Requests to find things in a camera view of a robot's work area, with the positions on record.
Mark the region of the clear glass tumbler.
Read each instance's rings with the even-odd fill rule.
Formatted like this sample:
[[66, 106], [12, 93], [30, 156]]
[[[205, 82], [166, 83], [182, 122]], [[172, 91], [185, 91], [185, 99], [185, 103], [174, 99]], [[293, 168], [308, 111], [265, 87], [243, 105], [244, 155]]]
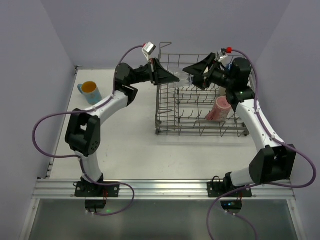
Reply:
[[169, 83], [170, 88], [190, 87], [193, 83], [192, 77], [179, 67], [171, 67], [168, 69], [170, 73], [179, 78], [178, 82]]

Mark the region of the pink patterned mug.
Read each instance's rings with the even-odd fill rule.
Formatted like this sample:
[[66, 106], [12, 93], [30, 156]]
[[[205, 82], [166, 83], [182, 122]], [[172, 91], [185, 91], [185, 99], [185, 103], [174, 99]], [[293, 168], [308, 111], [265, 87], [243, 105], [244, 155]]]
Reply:
[[224, 122], [231, 109], [232, 107], [228, 103], [227, 98], [220, 96], [215, 100], [212, 110], [206, 115], [205, 119], [207, 121]]

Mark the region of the light blue patterned mug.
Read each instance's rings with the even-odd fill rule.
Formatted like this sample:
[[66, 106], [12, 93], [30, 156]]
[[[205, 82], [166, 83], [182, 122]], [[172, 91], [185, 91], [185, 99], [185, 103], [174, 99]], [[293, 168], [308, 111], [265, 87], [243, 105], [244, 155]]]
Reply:
[[77, 85], [79, 92], [85, 97], [90, 105], [96, 105], [102, 100], [101, 93], [97, 84], [93, 81], [87, 81]]

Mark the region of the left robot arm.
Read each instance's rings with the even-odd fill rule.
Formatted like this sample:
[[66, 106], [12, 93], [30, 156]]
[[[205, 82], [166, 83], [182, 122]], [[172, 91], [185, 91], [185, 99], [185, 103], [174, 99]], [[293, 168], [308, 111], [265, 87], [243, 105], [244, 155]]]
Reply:
[[112, 115], [128, 107], [136, 98], [138, 89], [133, 85], [151, 82], [155, 86], [177, 83], [179, 78], [164, 69], [157, 58], [133, 69], [120, 63], [114, 74], [114, 92], [85, 110], [74, 109], [66, 130], [65, 142], [79, 159], [84, 181], [101, 185], [97, 150], [101, 144], [101, 126]]

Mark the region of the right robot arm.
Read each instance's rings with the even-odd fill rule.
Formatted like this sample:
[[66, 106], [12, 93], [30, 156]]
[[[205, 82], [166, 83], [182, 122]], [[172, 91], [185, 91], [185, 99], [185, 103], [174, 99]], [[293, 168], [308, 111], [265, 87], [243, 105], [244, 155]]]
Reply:
[[243, 120], [254, 141], [257, 154], [248, 167], [225, 174], [220, 190], [231, 190], [256, 184], [288, 180], [296, 153], [294, 146], [283, 146], [258, 105], [249, 86], [252, 66], [246, 58], [236, 57], [226, 68], [214, 53], [183, 71], [192, 76], [192, 84], [201, 90], [215, 84], [226, 90], [226, 100]]

